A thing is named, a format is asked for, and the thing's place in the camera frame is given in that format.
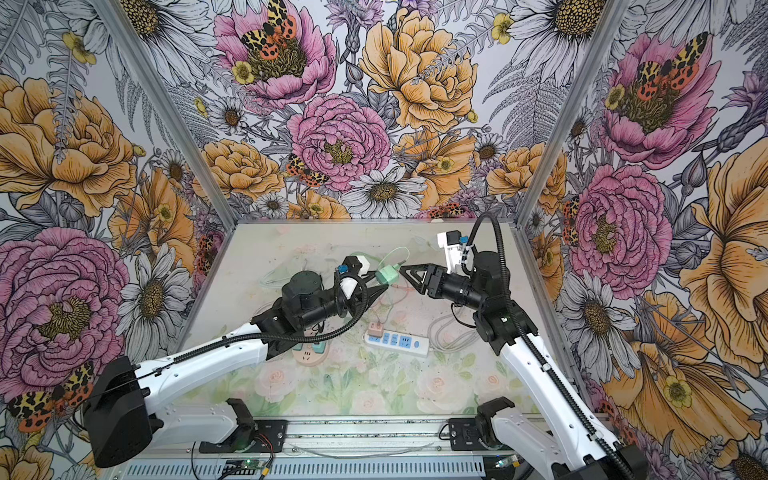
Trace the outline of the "green charger plug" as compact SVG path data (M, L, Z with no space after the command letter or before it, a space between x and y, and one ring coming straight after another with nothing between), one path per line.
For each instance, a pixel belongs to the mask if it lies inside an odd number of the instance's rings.
M398 281L399 266L384 265L377 269L375 278L381 285L392 285Z

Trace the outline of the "pink brown charger plug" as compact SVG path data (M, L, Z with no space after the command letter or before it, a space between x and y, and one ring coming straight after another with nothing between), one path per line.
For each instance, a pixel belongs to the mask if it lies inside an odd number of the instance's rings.
M385 328L381 323L371 324L367 329L367 335L371 338L381 339L384 336Z

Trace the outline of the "white blue power strip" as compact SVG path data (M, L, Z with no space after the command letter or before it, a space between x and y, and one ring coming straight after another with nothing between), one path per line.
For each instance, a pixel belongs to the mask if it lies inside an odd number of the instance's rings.
M373 348L408 354L420 358L426 358L429 354L430 342L427 337L384 330L380 336L365 333L364 343Z

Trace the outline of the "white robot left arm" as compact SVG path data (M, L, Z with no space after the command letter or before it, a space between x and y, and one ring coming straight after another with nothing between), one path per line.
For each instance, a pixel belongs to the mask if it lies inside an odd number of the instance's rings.
M257 365L304 343L333 339L350 330L387 290L374 274L335 273L324 288L313 271L291 277L272 306L238 329L183 352L133 363L111 361L81 406L94 463L120 465L150 446L209 444L216 453L249 447L257 423L241 399L221 407L184 412L179 397L249 365Z

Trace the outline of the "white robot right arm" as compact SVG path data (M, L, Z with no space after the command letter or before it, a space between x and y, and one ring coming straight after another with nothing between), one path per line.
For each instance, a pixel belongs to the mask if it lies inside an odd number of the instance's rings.
M645 479L648 462L606 427L568 382L528 314L512 299L509 270L483 251L468 275L436 264L404 266L421 295L472 310L475 330L528 390L545 426L506 398L483 403L476 424L489 448L506 446L545 479Z

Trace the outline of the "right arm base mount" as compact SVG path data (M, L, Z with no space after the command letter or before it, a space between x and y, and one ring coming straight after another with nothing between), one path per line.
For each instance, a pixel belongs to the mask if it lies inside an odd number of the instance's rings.
M492 438L489 427L474 417L449 418L447 441L452 451L495 451L505 448L504 444Z

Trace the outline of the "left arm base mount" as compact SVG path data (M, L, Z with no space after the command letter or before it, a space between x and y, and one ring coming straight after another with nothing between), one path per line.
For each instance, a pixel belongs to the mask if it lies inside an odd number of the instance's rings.
M281 453L287 435L287 420L257 419L252 425L240 425L220 443L202 442L201 454Z

